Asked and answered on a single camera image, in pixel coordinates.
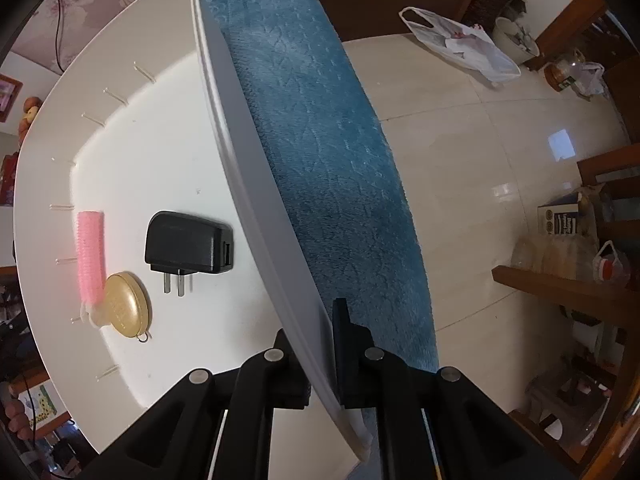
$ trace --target framed picture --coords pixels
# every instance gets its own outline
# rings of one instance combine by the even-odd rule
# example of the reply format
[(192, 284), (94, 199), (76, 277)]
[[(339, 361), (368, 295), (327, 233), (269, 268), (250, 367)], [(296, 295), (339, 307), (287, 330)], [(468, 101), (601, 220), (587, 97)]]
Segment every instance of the framed picture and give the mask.
[(18, 97), (22, 83), (0, 74), (0, 123), (4, 123)]

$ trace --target white tray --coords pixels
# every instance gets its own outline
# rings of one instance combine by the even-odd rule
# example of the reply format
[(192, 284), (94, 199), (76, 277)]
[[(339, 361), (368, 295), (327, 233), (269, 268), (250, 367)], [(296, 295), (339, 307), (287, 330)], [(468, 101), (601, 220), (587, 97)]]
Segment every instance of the white tray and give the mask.
[[(145, 344), (112, 327), (72, 322), (77, 269), (61, 260), (75, 256), (82, 210), (105, 213), (107, 275), (128, 270), (146, 288)], [(234, 268), (192, 274), (183, 298), (175, 282), (164, 294), (162, 274), (144, 262), (146, 228), (158, 210), (230, 225)], [(366, 458), (370, 436), (360, 412), (342, 410), (334, 394), (328, 317), (226, 43), (198, 0), (136, 0), (80, 53), (20, 152), (14, 223), (34, 338), (98, 451), (187, 372), (238, 367), (284, 326), (322, 404), (276, 412), (272, 478), (343, 478), (357, 463), (353, 452)]]

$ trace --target white tile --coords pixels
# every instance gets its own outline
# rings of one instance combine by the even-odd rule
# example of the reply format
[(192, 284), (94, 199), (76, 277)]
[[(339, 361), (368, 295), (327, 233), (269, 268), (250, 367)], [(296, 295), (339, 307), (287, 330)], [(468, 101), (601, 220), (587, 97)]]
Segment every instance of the white tile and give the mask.
[(479, 102), (466, 72), (412, 36), (348, 41), (344, 48), (380, 120)]
[(529, 229), (536, 207), (580, 185), (576, 162), (628, 144), (612, 105), (527, 100), (485, 103), (513, 168)]
[(580, 99), (572, 88), (556, 92), (545, 80), (541, 71), (532, 72), (521, 66), (522, 75), (507, 83), (492, 85), (479, 72), (468, 77), (483, 103), (492, 101), (517, 101), (528, 99)]
[(436, 332), (440, 366), (455, 366), (505, 412), (526, 403), (530, 380), (572, 347), (557, 306), (514, 291)]
[(482, 105), (384, 121), (414, 216), (436, 328), (507, 295), (491, 269), (526, 232), (522, 203)]

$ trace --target blue fleece cloth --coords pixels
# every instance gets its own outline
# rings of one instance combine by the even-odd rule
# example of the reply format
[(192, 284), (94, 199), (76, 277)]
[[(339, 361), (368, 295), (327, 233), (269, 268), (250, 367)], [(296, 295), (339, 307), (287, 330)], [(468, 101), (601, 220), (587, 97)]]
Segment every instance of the blue fleece cloth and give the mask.
[[(226, 39), (329, 313), (334, 298), (347, 298), (351, 320), (378, 346), (437, 370), (427, 279), (398, 171), (320, 3), (200, 2)], [(354, 475), (379, 478), (379, 465), (374, 459)]]

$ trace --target metal screw head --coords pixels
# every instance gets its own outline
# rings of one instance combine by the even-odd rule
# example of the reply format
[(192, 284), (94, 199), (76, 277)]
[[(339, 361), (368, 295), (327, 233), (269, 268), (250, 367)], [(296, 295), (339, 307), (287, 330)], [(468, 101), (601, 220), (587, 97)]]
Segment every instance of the metal screw head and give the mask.
[(193, 372), (191, 372), (189, 374), (189, 380), (193, 384), (206, 383), (209, 380), (209, 372), (207, 372), (206, 370), (203, 370), (203, 369), (194, 370)]
[(271, 361), (272, 363), (275, 361), (279, 361), (283, 357), (284, 357), (284, 352), (279, 348), (269, 348), (264, 353), (264, 358), (267, 359), (267, 361)]
[(440, 375), (445, 381), (455, 383), (460, 378), (460, 370), (454, 368), (453, 366), (445, 366), (442, 370), (440, 370)]
[(364, 357), (366, 357), (370, 361), (380, 361), (380, 359), (382, 359), (384, 356), (385, 351), (378, 348), (377, 346), (372, 346), (364, 351)]

